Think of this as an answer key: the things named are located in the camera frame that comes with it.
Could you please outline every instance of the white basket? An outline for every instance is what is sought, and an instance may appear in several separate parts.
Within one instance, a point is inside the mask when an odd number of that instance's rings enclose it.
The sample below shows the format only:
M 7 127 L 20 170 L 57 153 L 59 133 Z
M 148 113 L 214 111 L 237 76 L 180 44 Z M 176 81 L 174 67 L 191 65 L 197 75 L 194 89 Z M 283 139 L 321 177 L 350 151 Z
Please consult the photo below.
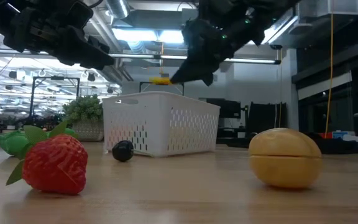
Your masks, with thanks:
M 104 149 L 130 140 L 135 152 L 152 157 L 215 150 L 219 109 L 159 91 L 103 99 Z

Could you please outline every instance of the red strawberry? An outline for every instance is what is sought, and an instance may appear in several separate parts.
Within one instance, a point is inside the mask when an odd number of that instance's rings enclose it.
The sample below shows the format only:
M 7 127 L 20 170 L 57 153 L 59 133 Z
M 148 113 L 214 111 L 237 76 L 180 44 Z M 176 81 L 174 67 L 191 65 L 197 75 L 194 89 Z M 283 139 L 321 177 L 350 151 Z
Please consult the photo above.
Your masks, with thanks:
M 25 155 L 23 179 L 34 189 L 75 195 L 85 186 L 88 154 L 72 136 L 40 141 Z

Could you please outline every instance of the black ball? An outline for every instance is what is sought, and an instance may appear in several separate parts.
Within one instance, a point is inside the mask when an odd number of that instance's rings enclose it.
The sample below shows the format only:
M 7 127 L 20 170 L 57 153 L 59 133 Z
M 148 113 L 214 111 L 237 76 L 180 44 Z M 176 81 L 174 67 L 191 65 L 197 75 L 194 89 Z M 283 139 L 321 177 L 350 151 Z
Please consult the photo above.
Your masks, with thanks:
M 120 162 L 126 162 L 134 156 L 134 145 L 130 141 L 121 141 L 113 147 L 112 156 Z

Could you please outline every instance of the strawberry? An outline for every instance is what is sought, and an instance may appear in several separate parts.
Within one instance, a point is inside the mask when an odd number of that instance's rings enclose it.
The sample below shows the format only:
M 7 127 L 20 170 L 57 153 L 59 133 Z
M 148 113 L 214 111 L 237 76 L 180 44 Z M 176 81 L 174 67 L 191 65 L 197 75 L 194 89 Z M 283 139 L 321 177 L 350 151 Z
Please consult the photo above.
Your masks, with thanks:
M 22 176 L 34 189 L 61 194 L 78 194 L 85 187 L 88 161 L 82 144 L 60 134 L 38 142 L 25 155 Z
M 34 189 L 75 195 L 85 187 L 88 154 L 75 134 L 62 134 L 67 122 L 60 123 L 49 138 L 42 129 L 24 126 L 28 145 L 18 155 L 19 164 L 6 185 L 23 178 Z

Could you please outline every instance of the wooden table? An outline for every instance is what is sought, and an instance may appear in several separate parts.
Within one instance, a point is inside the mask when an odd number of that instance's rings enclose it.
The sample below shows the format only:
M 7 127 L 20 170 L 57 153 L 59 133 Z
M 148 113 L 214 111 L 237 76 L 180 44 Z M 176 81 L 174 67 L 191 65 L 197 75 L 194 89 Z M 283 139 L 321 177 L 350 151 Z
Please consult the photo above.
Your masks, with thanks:
M 259 182 L 246 151 L 120 163 L 100 143 L 85 146 L 87 183 L 75 197 L 40 193 L 23 180 L 5 187 L 17 159 L 0 150 L 0 223 L 358 224 L 358 155 L 326 156 L 313 188 L 291 192 Z

